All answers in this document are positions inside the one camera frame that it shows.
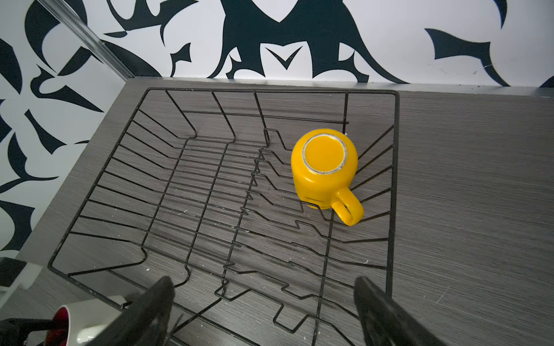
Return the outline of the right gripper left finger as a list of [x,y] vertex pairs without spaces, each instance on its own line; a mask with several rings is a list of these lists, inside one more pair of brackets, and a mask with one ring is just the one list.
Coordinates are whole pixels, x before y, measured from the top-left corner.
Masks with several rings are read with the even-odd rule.
[[89,345],[166,345],[175,290],[160,278]]

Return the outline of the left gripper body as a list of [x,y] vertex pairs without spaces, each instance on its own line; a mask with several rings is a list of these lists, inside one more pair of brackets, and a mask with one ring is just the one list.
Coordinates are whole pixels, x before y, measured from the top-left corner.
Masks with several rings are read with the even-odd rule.
[[1,345],[25,345],[30,333],[55,328],[56,323],[49,319],[1,320]]

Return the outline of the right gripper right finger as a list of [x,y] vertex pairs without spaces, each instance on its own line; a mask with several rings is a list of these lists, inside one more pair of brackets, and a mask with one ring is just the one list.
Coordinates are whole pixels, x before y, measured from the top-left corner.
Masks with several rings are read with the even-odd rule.
[[443,345],[368,277],[356,279],[354,302],[367,345]]

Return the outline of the yellow ceramic mug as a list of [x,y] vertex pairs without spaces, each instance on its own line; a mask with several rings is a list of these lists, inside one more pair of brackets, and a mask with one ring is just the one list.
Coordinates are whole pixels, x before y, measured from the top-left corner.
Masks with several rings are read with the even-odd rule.
[[357,169],[355,145],[333,129],[304,134],[291,153],[298,198],[313,209],[333,210],[347,226],[356,225],[364,217],[364,207],[350,190]]

